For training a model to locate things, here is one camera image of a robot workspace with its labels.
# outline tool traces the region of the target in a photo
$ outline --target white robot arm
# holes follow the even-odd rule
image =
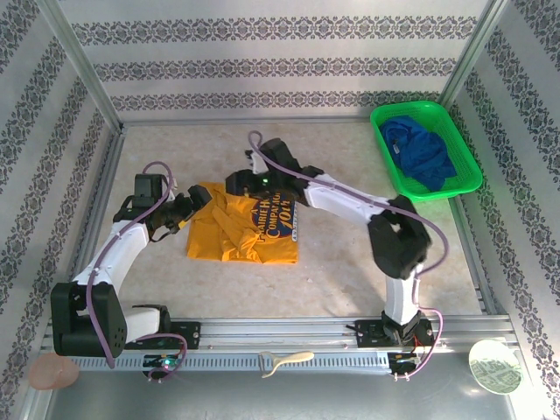
[[[409,199],[398,196],[389,200],[367,195],[342,185],[318,168],[302,168],[279,138],[259,145],[258,150],[274,163],[315,182],[280,171],[253,150],[247,150],[245,154],[252,170],[230,175],[226,180],[227,192],[262,199],[276,191],[286,191],[305,206],[321,208],[354,224],[366,226],[374,260],[386,275],[387,298],[381,314],[384,332],[393,345],[403,346],[410,342],[421,316],[416,304],[415,278],[423,267],[431,240],[421,222],[381,207],[398,207],[416,213]],[[380,206],[367,203],[364,197]]]
[[[154,333],[168,333],[171,318],[167,308],[158,304],[144,304],[123,309],[118,293],[130,266],[149,242],[158,242],[169,234],[176,234],[193,215],[211,199],[206,188],[189,188],[190,197],[182,193],[170,194],[167,201],[128,229],[126,227],[163,197],[167,178],[157,174],[137,174],[135,194],[127,197],[113,218],[108,239],[93,261],[70,283],[58,283],[51,293],[52,332],[54,349],[66,356],[105,355],[86,309],[86,289],[94,272],[92,302],[97,320],[113,357],[124,345]],[[167,233],[154,239],[154,234],[166,227]],[[95,267],[105,249],[101,265]]]

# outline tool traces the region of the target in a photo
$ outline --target blue cloth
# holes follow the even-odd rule
[[[409,116],[389,118],[380,129],[395,165],[430,191],[441,190],[446,178],[457,175],[444,140]]]

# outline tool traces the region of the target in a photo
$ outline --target gray floor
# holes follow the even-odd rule
[[[158,385],[141,373],[82,372],[55,391],[48,420],[507,420],[508,399],[482,389],[467,354],[439,354],[410,382],[365,374],[185,373]]]
[[[395,197],[368,123],[135,127],[128,130],[103,222],[133,193],[134,176],[153,160],[170,165],[179,191],[201,181],[223,182],[248,167],[247,133],[281,137],[301,165],[315,165],[373,195]],[[447,234],[446,263],[426,275],[420,302],[445,314],[480,313],[457,229],[447,200],[417,205]],[[260,265],[211,262],[186,257],[188,229],[150,244],[134,262],[121,288],[125,305],[168,305],[174,317],[249,318],[379,315],[384,275],[374,264],[365,227],[327,212],[298,206],[299,262]],[[441,241],[432,234],[430,261]]]

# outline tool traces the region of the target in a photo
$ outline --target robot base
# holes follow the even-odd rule
[[[432,346],[431,322],[421,316],[418,311],[408,324],[398,325],[383,313],[381,319],[358,319],[351,329],[356,331],[358,348]]]

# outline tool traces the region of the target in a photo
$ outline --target green plastic tray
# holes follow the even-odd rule
[[[428,188],[413,178],[405,177],[393,163],[379,127],[393,116],[410,116],[428,131],[439,134],[447,145],[447,152],[455,166],[457,176],[448,178],[440,191],[430,192]],[[463,137],[451,117],[441,105],[432,101],[413,101],[383,105],[371,114],[371,124],[388,167],[388,173],[395,189],[413,202],[449,199],[463,193],[470,193],[482,184],[482,173],[466,147]]]

